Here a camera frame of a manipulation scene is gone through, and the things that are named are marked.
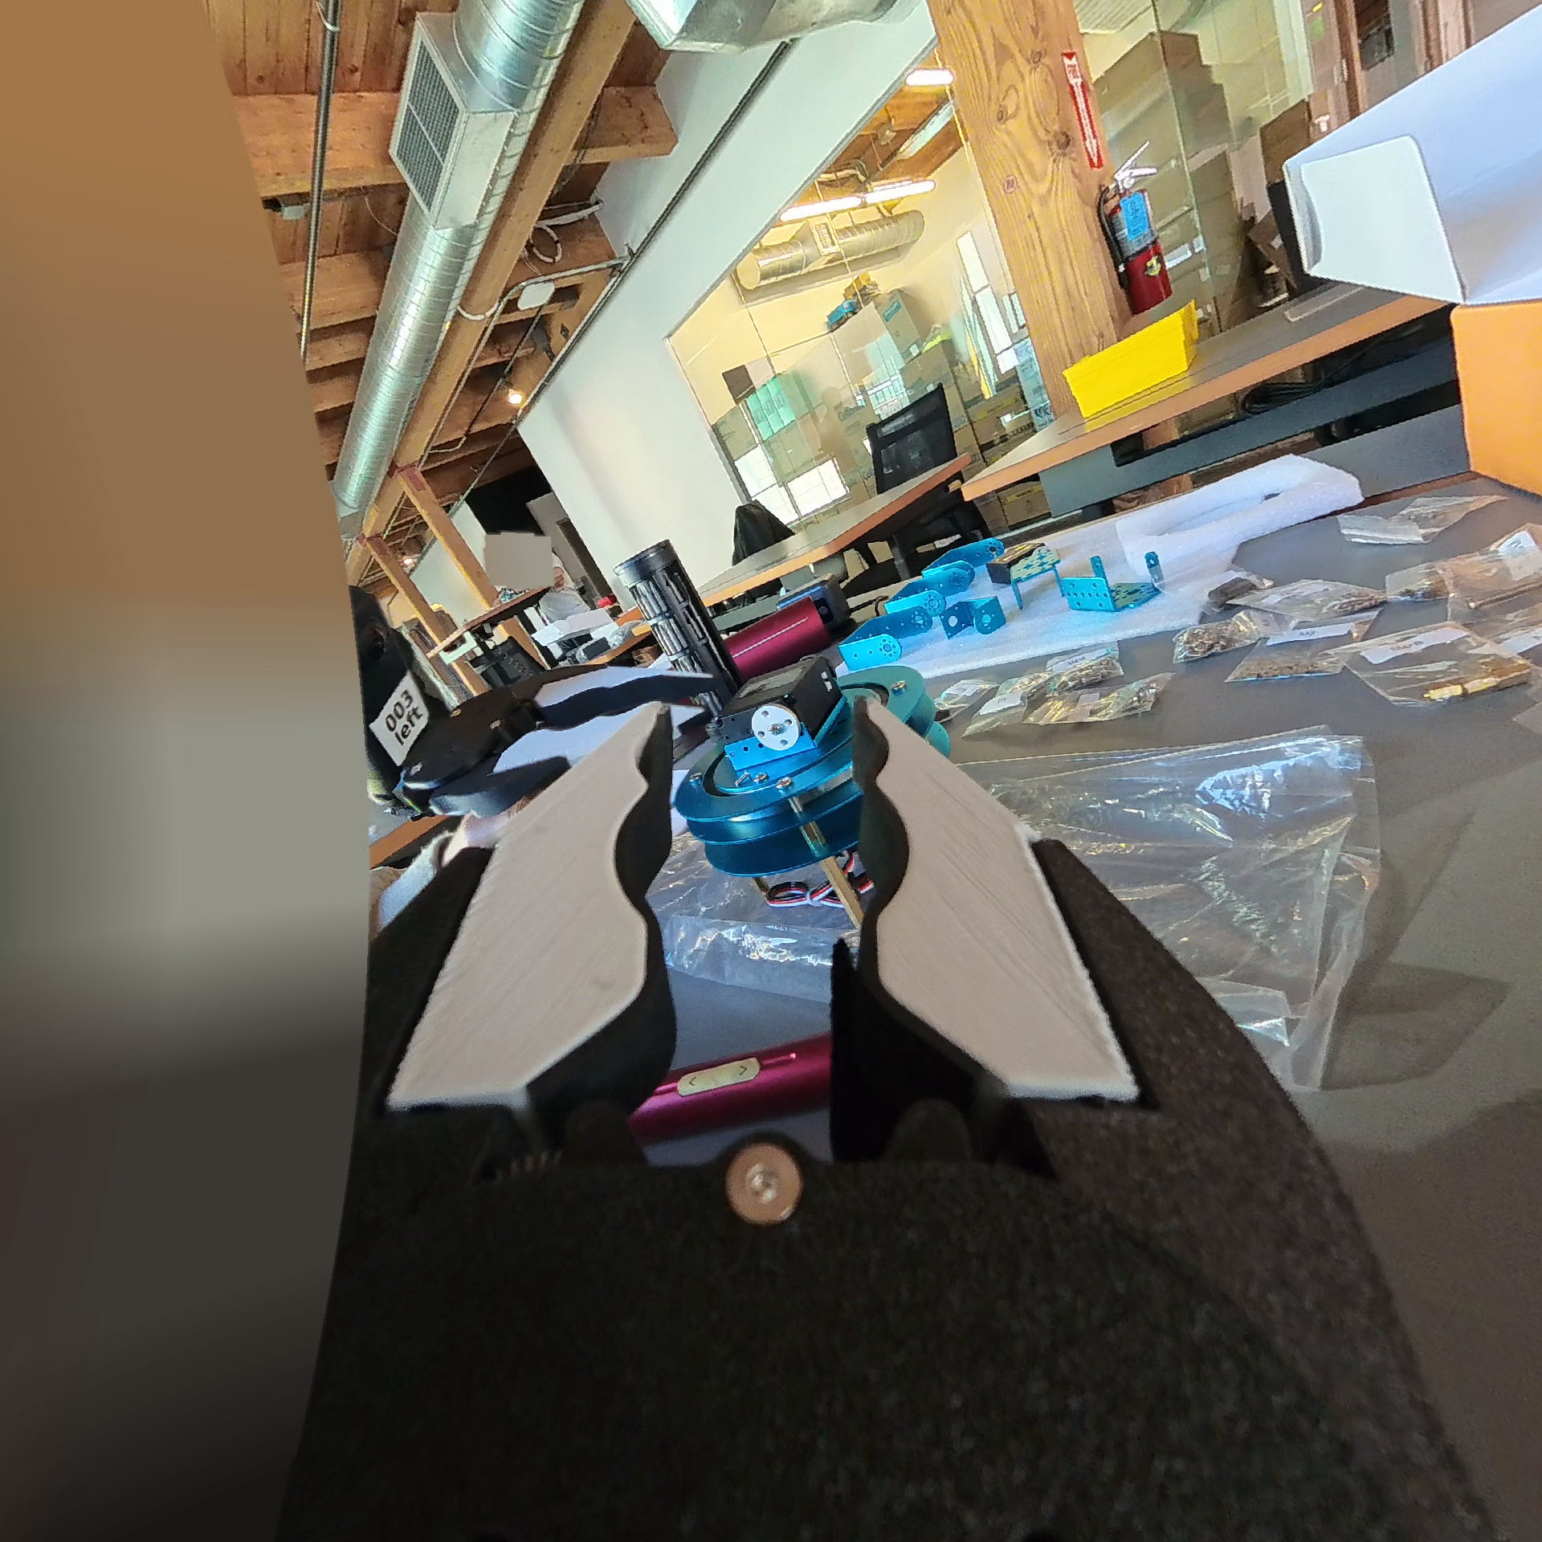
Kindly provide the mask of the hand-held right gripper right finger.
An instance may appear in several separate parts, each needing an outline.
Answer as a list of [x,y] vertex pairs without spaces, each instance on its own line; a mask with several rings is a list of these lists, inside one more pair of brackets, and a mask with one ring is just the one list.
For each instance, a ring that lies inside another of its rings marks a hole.
[[1134,1110],[1143,1093],[1015,819],[886,708],[853,709],[859,860],[873,884],[835,946],[828,1130],[875,1161],[917,1106],[1009,1150],[1020,1106]]

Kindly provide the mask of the black servo motor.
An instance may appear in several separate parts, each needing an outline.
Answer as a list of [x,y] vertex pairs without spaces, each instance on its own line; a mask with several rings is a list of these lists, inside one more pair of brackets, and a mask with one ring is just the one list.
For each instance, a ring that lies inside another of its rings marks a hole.
[[745,779],[813,755],[840,709],[833,667],[818,654],[749,682],[717,722],[732,774]]

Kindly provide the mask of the blue round robot arm base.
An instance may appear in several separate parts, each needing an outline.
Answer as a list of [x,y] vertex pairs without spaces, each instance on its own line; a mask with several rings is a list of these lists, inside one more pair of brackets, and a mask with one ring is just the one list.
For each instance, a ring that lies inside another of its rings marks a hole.
[[703,843],[708,864],[727,876],[771,878],[855,851],[861,788],[853,775],[853,708],[886,708],[903,726],[947,757],[949,735],[916,669],[866,669],[837,678],[840,704],[811,735],[800,730],[785,752],[756,739],[747,763],[728,755],[738,744],[712,746],[684,775],[671,808]]

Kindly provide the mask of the grey desk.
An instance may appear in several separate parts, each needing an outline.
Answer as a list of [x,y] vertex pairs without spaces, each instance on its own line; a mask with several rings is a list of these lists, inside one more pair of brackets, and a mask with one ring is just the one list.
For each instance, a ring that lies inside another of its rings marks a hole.
[[457,1172],[363,1291],[319,1537],[1538,1539],[1538,739],[1318,695],[1200,674],[1173,735],[1362,711],[1380,891],[1321,1091],[1055,858],[1156,1108],[1040,1106],[1026,1170],[923,1106],[772,1227],[609,1115]]

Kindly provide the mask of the black mesh cylinder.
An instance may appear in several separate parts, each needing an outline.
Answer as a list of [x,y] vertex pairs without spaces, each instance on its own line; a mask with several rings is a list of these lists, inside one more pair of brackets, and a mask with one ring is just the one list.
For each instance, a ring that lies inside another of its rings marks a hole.
[[670,540],[616,564],[615,581],[638,607],[668,667],[708,680],[697,702],[719,719],[741,680]]

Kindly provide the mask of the clear plastic bag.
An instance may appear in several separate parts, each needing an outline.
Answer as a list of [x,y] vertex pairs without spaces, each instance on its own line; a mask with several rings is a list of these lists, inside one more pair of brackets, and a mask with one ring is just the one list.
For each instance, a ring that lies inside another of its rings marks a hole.
[[1380,876],[1375,766],[1325,728],[963,764],[1061,842],[1244,1031],[1288,1091],[1321,1086]]

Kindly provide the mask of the black office chair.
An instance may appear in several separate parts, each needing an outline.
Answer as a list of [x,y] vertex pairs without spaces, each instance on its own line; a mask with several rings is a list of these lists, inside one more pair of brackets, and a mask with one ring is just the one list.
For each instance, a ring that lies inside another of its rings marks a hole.
[[952,462],[958,449],[945,388],[936,384],[894,416],[868,425],[864,441],[879,495]]

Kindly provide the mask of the pile of small screw bags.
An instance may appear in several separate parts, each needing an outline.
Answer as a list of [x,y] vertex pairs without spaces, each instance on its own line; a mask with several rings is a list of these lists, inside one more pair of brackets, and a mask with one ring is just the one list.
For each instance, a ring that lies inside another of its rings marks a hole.
[[1538,506],[1474,485],[1244,546],[1196,623],[939,678],[985,757],[1325,728],[1439,766],[1538,759]]

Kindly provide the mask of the yellow plastic bin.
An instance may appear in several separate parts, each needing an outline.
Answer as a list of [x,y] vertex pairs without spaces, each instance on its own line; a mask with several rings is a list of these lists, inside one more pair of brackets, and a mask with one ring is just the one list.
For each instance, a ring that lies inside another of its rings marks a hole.
[[1184,377],[1200,346],[1193,302],[1064,370],[1068,392],[1085,421]]

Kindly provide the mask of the wooden pillar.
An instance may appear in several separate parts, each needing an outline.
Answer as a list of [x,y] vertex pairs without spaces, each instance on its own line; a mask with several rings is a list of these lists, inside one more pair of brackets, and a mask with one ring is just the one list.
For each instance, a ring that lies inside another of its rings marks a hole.
[[1097,199],[1107,146],[1072,3],[930,3],[956,116],[1053,405],[1129,320]]

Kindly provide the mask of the red fire extinguisher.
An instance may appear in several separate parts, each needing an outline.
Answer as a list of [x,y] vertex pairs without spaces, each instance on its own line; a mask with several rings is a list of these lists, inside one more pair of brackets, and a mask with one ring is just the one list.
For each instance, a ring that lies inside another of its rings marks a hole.
[[1141,317],[1171,298],[1169,271],[1151,219],[1141,182],[1154,168],[1138,166],[1140,157],[1119,168],[1097,194],[1097,221],[1108,247],[1114,274],[1132,317]]

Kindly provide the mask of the long perforated blue bracket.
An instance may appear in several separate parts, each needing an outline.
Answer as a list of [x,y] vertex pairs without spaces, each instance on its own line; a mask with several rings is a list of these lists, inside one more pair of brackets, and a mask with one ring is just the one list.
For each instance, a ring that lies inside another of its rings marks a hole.
[[1105,561],[1094,553],[1088,574],[1066,574],[1055,568],[1055,585],[1072,612],[1116,614],[1141,608],[1163,592],[1163,570],[1154,551],[1143,555],[1145,579],[1141,583],[1114,583]]

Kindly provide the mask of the wide perforated blue bracket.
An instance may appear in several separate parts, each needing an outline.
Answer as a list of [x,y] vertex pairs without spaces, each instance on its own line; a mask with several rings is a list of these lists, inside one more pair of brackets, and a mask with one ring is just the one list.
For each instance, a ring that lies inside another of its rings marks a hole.
[[1015,607],[1024,610],[1028,605],[1028,586],[1048,574],[1055,574],[1061,566],[1061,557],[1055,550],[1042,542],[1026,542],[1006,548],[1000,555],[987,561],[987,579],[993,586],[1006,586],[1011,590]]

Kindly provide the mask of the silver spiral air duct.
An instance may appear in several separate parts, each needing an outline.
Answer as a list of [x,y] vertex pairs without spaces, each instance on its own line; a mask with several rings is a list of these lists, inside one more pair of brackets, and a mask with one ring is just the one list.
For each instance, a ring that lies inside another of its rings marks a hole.
[[466,3],[414,21],[391,160],[409,190],[334,463],[339,531],[381,491],[475,261],[583,30],[627,4]]

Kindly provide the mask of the silver smooth air duct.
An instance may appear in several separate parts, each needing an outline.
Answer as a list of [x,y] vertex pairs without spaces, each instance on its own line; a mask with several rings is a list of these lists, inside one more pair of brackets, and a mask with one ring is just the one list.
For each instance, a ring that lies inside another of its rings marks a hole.
[[749,52],[848,25],[884,21],[899,3],[627,3],[666,52]]

